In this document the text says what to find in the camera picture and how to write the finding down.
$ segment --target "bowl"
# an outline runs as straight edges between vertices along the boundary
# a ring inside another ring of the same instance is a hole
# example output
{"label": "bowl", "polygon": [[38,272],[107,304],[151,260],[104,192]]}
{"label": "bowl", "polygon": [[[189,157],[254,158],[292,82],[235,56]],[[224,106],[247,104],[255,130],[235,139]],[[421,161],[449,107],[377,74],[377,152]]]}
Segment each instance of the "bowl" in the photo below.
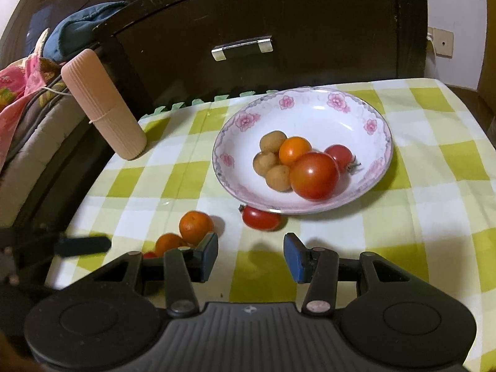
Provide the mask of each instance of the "bowl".
{"label": "bowl", "polygon": [[[342,144],[361,165],[352,174],[341,174],[332,196],[324,201],[274,191],[252,167],[260,139],[274,130],[304,137],[319,151]],[[220,184],[235,199],[263,211],[312,214],[364,195],[384,176],[391,157],[391,131],[377,110],[343,91],[307,87],[262,96],[238,111],[219,132],[212,163]]]}

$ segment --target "outlet cover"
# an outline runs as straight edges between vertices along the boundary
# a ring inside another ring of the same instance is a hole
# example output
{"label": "outlet cover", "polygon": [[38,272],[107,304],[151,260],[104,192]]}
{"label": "outlet cover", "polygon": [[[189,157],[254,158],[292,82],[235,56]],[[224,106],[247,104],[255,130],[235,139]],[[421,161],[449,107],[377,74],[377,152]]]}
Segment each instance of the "outlet cover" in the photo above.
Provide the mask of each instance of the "outlet cover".
{"label": "outlet cover", "polygon": [[438,28],[429,28],[429,32],[432,35],[432,41],[436,48],[436,55],[452,58],[455,39],[453,32]]}

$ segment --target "red cherry tomato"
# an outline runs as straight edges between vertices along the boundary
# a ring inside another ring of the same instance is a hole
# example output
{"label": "red cherry tomato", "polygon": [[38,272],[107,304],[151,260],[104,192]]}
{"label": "red cherry tomato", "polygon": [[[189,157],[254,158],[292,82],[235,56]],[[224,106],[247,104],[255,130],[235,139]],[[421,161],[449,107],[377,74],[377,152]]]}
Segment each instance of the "red cherry tomato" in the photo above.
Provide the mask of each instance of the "red cherry tomato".
{"label": "red cherry tomato", "polygon": [[331,145],[324,151],[326,154],[331,155],[338,165],[339,172],[343,173],[348,170],[348,166],[355,161],[354,155],[349,148],[344,145]]}
{"label": "red cherry tomato", "polygon": [[157,255],[155,254],[155,252],[146,252],[146,253],[143,253],[143,258],[144,259],[154,259],[156,257],[157,257]]}
{"label": "red cherry tomato", "polygon": [[299,157],[289,171],[294,192],[307,200],[325,200],[339,180],[336,162],[327,154],[309,152]]}
{"label": "red cherry tomato", "polygon": [[243,222],[250,228],[259,231],[273,231],[281,224],[280,214],[268,213],[244,205],[241,205],[239,210]]}

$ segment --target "checkered tablecloth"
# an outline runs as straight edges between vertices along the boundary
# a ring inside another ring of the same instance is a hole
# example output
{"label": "checkered tablecloth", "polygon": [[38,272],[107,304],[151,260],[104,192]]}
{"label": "checkered tablecloth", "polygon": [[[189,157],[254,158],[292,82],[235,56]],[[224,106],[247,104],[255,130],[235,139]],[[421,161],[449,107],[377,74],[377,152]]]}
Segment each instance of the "checkered tablecloth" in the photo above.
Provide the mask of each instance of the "checkered tablecloth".
{"label": "checkered tablecloth", "polygon": [[[477,319],[466,366],[496,365],[496,152],[467,107],[442,83],[392,80],[334,86],[374,106],[395,143],[388,173],[369,193],[330,212],[290,217],[284,230],[244,226],[239,202],[219,184],[211,153],[223,124],[256,96],[160,113],[142,119],[144,155],[114,155],[72,220],[68,233],[106,233],[106,255],[56,260],[48,282],[66,286],[129,250],[151,250],[159,235],[178,232],[181,216],[214,217],[219,256],[210,280],[195,285],[201,302],[296,301],[282,255],[286,232],[342,257],[370,250],[462,301]],[[338,305],[354,288],[340,283]]]}

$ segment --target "peach ribbed case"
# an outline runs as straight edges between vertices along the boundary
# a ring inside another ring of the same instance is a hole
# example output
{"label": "peach ribbed case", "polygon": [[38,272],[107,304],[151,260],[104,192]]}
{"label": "peach ribbed case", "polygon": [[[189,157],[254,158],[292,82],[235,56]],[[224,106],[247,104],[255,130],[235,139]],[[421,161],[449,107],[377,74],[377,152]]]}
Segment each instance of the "peach ribbed case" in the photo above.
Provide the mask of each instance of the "peach ribbed case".
{"label": "peach ribbed case", "polygon": [[93,50],[86,49],[65,64],[62,79],[120,157],[131,160],[143,152],[145,133]]}

